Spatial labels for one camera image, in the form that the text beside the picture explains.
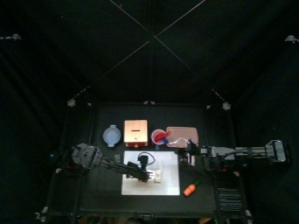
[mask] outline black curtain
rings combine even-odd
[[[241,146],[283,140],[291,164],[254,161],[246,171],[247,198],[255,223],[299,223],[299,45],[290,45],[234,108]]]
[[[2,49],[2,218],[34,217],[44,206],[67,108],[48,77],[34,63],[24,71],[15,54]]]

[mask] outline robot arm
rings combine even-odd
[[[71,156],[74,163],[82,165],[87,169],[103,166],[115,172],[126,174],[128,178],[136,178],[143,182],[150,179],[150,172],[147,172],[146,169],[140,169],[138,164],[128,162],[126,165],[115,162],[103,155],[99,148],[86,143],[72,148]]]
[[[270,141],[265,147],[238,147],[237,149],[226,147],[199,148],[192,140],[190,140],[187,148],[180,151],[180,155],[182,162],[186,165],[192,163],[192,156],[202,156],[207,170],[222,170],[225,164],[230,162],[235,163],[242,158],[265,158],[271,163],[289,162],[286,147],[279,140]]]

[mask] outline bowl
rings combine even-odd
[[[115,124],[111,124],[103,133],[103,138],[108,147],[115,147],[122,137],[120,130]]]
[[[154,132],[152,132],[152,135],[151,135],[151,138],[152,138],[152,142],[155,143],[155,144],[158,144],[158,145],[160,145],[160,144],[164,144],[164,141],[155,141],[155,137],[158,136],[158,134],[160,134],[160,133],[164,133],[164,131],[162,130],[162,129],[156,129]]]

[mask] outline orange box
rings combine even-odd
[[[126,121],[124,142],[128,147],[147,146],[147,120]]]

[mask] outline black cable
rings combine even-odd
[[[138,157],[140,158],[140,156],[142,156],[143,154],[148,154],[148,155],[152,157],[154,162],[155,162],[155,157],[154,157],[154,155],[152,155],[151,153],[148,153],[148,152],[140,152],[140,154],[138,155]]]

